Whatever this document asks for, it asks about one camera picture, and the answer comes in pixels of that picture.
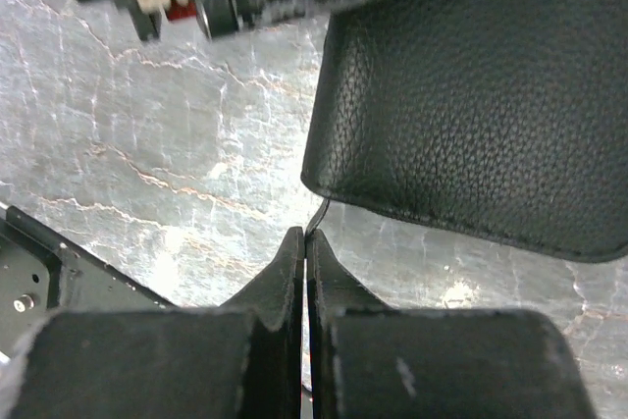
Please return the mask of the black zippered tool case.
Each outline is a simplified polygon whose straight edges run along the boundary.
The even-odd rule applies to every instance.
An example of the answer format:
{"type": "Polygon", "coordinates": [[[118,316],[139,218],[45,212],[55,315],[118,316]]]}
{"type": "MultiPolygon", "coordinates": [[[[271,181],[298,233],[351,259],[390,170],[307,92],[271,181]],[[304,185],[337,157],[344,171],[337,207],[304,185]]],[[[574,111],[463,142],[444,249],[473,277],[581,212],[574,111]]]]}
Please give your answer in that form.
{"type": "Polygon", "coordinates": [[[387,0],[330,18],[301,179],[557,258],[627,252],[627,0],[387,0]]]}

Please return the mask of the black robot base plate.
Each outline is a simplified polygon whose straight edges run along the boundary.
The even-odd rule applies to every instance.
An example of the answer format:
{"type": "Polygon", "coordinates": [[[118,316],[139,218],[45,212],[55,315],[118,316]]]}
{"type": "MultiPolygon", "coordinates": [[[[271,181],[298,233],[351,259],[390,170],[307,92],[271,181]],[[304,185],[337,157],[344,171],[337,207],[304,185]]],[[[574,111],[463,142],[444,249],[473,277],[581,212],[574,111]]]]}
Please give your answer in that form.
{"type": "Polygon", "coordinates": [[[1,363],[47,312],[163,309],[173,303],[55,232],[1,204],[1,363]]]}

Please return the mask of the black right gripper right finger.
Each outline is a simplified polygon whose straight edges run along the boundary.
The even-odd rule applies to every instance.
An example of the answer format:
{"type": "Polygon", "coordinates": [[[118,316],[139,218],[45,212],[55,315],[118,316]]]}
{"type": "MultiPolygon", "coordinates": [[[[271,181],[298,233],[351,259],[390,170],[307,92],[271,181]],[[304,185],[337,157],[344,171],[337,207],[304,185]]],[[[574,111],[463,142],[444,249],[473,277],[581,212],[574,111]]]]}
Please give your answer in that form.
{"type": "Polygon", "coordinates": [[[592,418],[571,349],[528,309],[395,309],[306,240],[318,418],[592,418]]]}

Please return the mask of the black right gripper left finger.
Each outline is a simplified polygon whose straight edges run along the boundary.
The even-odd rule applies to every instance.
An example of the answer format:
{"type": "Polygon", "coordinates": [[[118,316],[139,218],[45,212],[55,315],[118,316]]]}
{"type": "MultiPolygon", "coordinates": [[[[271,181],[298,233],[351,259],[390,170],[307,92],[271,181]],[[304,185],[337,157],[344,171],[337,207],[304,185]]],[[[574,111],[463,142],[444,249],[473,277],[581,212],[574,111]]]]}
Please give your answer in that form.
{"type": "Polygon", "coordinates": [[[1,378],[5,418],[296,418],[304,236],[223,305],[56,310],[1,378]]]}

